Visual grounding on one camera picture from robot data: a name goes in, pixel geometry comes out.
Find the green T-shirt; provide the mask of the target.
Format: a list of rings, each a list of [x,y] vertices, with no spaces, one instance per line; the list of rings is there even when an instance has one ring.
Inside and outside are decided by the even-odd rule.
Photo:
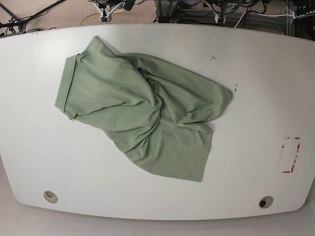
[[[227,87],[163,59],[116,54],[95,36],[66,59],[55,105],[104,131],[134,165],[202,181],[213,129],[232,101]]]

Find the white power strip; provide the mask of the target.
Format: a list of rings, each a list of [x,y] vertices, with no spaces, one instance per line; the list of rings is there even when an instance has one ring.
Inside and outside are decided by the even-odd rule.
[[[306,17],[314,16],[315,15],[315,6],[314,5],[306,5],[298,7],[294,13],[294,19],[303,19]]]

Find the black tripod stand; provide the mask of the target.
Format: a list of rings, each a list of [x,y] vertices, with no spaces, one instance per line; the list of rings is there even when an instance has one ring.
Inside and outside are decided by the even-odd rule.
[[[39,12],[23,18],[17,18],[8,8],[6,8],[3,4],[0,4],[1,10],[3,10],[10,17],[8,23],[0,24],[1,29],[5,28],[5,31],[0,33],[0,37],[4,38],[26,33],[26,26],[30,21],[46,15],[51,9],[63,2],[65,2],[65,0],[57,0]]]

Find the red tape rectangle marking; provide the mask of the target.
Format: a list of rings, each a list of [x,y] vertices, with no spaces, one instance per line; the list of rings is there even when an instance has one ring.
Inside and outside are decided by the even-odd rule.
[[[280,154],[280,172],[292,173],[300,149],[301,139],[299,137],[285,137]]]

